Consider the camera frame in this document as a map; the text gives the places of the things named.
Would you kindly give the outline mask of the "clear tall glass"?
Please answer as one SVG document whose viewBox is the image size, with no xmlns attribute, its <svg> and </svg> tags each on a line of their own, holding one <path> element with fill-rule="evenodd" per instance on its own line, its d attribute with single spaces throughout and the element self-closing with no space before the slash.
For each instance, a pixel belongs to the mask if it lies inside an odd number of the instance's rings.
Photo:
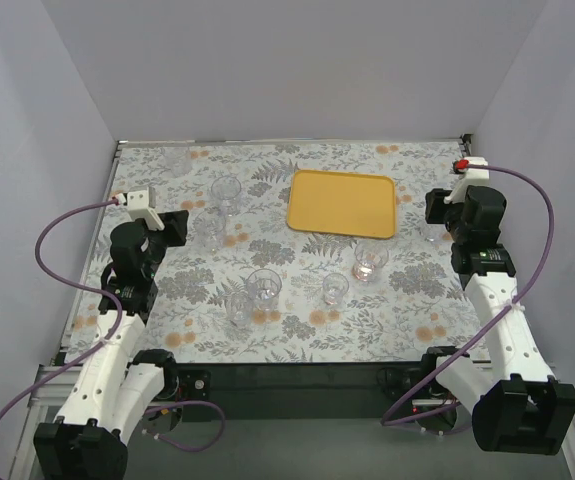
<svg viewBox="0 0 575 480">
<path fill-rule="evenodd" d="M 211 195 L 223 215 L 232 216 L 239 212 L 241 183 L 234 176 L 217 178 L 211 186 Z"/>
</svg>

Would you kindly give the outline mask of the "clear small glass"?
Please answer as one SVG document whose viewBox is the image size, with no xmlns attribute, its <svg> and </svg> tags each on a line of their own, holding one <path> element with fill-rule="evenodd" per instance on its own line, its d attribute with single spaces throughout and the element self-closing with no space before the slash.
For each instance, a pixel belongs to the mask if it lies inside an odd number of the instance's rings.
<svg viewBox="0 0 575 480">
<path fill-rule="evenodd" d="M 233 294 L 226 302 L 227 318 L 236 326 L 251 323 L 253 303 L 245 292 Z"/>
<path fill-rule="evenodd" d="M 323 280 L 323 300 L 328 305 L 340 304 L 348 290 L 349 282 L 347 278 L 340 273 L 331 273 Z"/>
</svg>

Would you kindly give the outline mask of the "clear large glass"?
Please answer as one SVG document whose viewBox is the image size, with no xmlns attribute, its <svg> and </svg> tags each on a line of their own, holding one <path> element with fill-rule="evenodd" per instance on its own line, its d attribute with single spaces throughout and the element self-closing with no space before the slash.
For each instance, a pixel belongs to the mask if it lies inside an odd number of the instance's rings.
<svg viewBox="0 0 575 480">
<path fill-rule="evenodd" d="M 273 270 L 254 271 L 246 280 L 246 288 L 255 309 L 273 311 L 278 308 L 282 280 Z"/>
</svg>

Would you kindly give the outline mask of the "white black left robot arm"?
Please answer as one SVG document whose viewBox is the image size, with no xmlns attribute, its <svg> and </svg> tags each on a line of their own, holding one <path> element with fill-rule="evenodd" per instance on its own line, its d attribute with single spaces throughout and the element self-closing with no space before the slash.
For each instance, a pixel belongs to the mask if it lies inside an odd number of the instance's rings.
<svg viewBox="0 0 575 480">
<path fill-rule="evenodd" d="M 110 234 L 110 263 L 101 275 L 97 339 L 50 423 L 38 425 L 34 448 L 48 479 L 121 479 L 128 442 L 148 404 L 178 386 L 165 350 L 133 349 L 157 297 L 155 275 L 167 250 L 186 243 L 189 213 L 136 219 Z"/>
</svg>

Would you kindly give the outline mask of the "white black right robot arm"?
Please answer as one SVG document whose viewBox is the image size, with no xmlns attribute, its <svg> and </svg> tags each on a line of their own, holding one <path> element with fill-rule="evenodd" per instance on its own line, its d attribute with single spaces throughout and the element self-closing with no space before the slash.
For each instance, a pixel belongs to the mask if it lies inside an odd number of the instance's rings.
<svg viewBox="0 0 575 480">
<path fill-rule="evenodd" d="M 575 414 L 575 388 L 558 381 L 541 356 L 520 304 L 516 269 L 499 243 L 506 199 L 497 190 L 469 186 L 458 200 L 449 190 L 426 195 L 425 218 L 453 238 L 451 264 L 485 330 L 492 365 L 486 378 L 453 347 L 432 356 L 436 377 L 470 413 L 484 451 L 555 455 Z"/>
</svg>

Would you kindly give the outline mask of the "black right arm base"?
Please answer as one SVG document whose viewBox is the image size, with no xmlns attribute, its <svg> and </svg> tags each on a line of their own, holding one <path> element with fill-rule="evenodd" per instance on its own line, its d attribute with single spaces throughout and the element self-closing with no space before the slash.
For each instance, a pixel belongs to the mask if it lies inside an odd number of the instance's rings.
<svg viewBox="0 0 575 480">
<path fill-rule="evenodd" d="M 414 381 L 421 377 L 418 368 L 404 369 L 391 366 L 380 367 L 375 375 L 381 393 L 393 403 L 404 396 L 412 388 Z M 415 416 L 456 403 L 457 400 L 451 392 L 432 380 L 403 404 L 401 416 Z M 396 425 L 396 428 L 406 431 L 411 431 L 415 427 L 421 435 L 453 436 L 470 430 L 471 422 L 459 418 L 457 408 L 454 407 L 417 421 Z"/>
</svg>

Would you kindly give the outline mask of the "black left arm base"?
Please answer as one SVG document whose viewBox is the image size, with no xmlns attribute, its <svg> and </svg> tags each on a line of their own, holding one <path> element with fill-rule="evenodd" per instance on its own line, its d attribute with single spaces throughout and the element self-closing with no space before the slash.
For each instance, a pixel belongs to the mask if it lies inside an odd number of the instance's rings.
<svg viewBox="0 0 575 480">
<path fill-rule="evenodd" d="M 206 401 L 209 399 L 210 377 L 206 371 L 188 370 L 178 374 L 173 388 L 159 393 L 149 405 L 170 405 L 182 401 Z M 210 407 L 206 406 L 180 406 L 166 408 L 156 413 L 145 414 L 142 426 L 145 431 L 152 434 L 168 434 L 175 430 L 183 421 L 186 423 L 208 422 L 218 416 Z"/>
</svg>

